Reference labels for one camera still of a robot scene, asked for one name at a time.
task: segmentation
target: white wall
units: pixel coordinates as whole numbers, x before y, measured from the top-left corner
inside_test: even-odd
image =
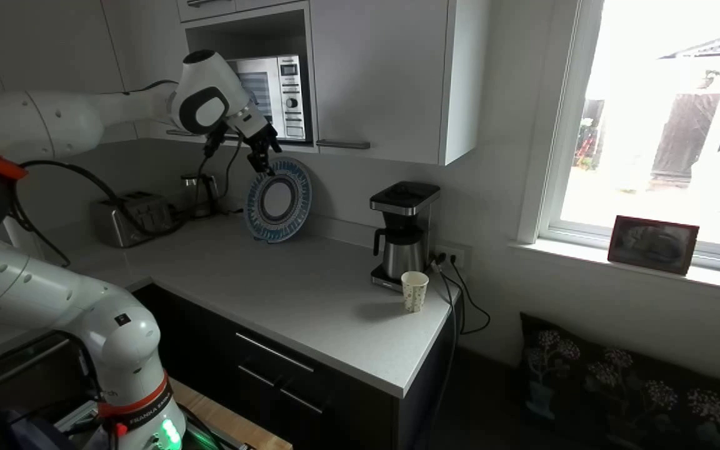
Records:
[[[444,186],[435,232],[474,247],[474,289],[496,317],[486,334],[466,342],[467,348],[515,366],[517,312],[529,309],[590,338],[720,374],[720,289],[511,247],[524,219],[530,148],[546,144],[536,138],[536,131],[546,127],[541,112],[556,108],[560,89],[559,63],[565,56],[569,26],[570,0],[499,0],[481,152],[446,171],[352,154],[302,154],[317,181],[316,222],[335,219],[335,231],[347,241],[370,244],[370,224],[381,224],[381,217],[369,209],[369,197],[395,181],[435,181]],[[167,188],[175,171],[192,168],[195,157],[192,144],[134,143],[111,144],[86,166],[124,186]],[[249,166],[236,168],[241,168],[236,183],[241,197],[251,173]],[[35,183],[34,192],[49,192],[40,181]],[[31,202],[50,202],[35,212],[49,224],[66,224],[84,214],[75,206],[80,201],[66,183],[55,181],[50,201],[31,197]]]

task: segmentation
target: window frame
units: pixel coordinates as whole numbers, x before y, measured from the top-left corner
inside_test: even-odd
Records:
[[[537,116],[530,148],[529,188],[517,243],[559,241],[565,244],[609,251],[612,228],[560,219],[572,168],[572,148],[586,108],[587,77],[594,71],[605,0],[575,0],[572,31],[562,63],[562,82],[556,109]],[[697,241],[694,264],[720,271],[720,243]]]

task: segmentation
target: building outside window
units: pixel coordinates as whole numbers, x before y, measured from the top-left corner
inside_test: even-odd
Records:
[[[556,222],[694,222],[720,244],[720,0],[605,0],[575,112]]]

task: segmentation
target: white robotic arm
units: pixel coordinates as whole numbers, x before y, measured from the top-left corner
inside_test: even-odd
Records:
[[[242,138],[257,173],[267,173],[276,131],[257,112],[239,76],[217,53],[185,57],[180,82],[126,94],[5,92],[0,94],[0,151],[7,159],[66,157],[97,148],[107,124],[157,116],[195,136],[214,152],[227,131]],[[22,174],[0,157],[2,202]],[[155,317],[126,289],[27,258],[0,243],[0,321],[66,329],[84,339],[97,373],[101,414],[117,428],[120,447],[179,447],[185,418],[171,397],[157,357]]]

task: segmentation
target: kitchen counter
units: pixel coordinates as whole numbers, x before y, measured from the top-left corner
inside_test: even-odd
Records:
[[[134,251],[62,247],[79,273],[126,288],[155,282],[395,397],[409,394],[450,317],[447,289],[435,279],[425,308],[405,312],[397,292],[370,282],[370,251],[312,234],[265,244],[236,214]]]

